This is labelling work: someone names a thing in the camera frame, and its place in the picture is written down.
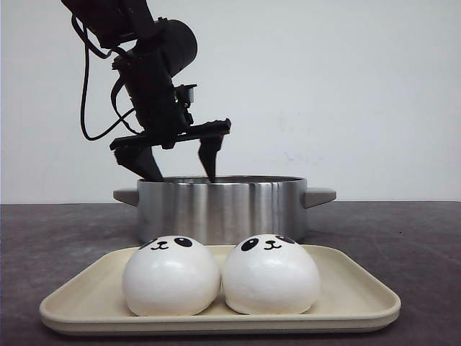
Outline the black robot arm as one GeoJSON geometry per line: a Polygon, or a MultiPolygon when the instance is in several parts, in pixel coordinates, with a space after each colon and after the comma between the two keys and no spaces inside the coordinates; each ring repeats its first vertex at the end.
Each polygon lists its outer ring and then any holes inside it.
{"type": "Polygon", "coordinates": [[[146,1],[74,1],[64,3],[71,24],[84,42],[85,53],[100,58],[117,57],[112,68],[120,76],[111,91],[111,102],[127,90],[143,131],[111,142],[117,163],[152,182],[163,181],[152,147],[171,149],[175,143],[200,140],[198,155],[211,182],[229,119],[195,125],[188,109],[194,85],[174,86],[173,77],[197,55],[194,33],[175,19],[153,19],[146,1]]]}

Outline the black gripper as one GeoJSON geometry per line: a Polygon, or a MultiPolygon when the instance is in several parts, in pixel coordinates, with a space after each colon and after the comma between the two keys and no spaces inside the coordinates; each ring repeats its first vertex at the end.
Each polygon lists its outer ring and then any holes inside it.
{"type": "Polygon", "coordinates": [[[163,181],[150,146],[173,148],[177,142],[201,138],[198,155],[208,179],[215,180],[216,157],[222,136],[230,132],[231,121],[193,124],[188,108],[176,101],[174,64],[162,50],[129,50],[114,59],[112,68],[119,72],[120,83],[126,88],[143,128],[140,134],[116,138],[110,144],[117,163],[146,181],[163,181]]]}

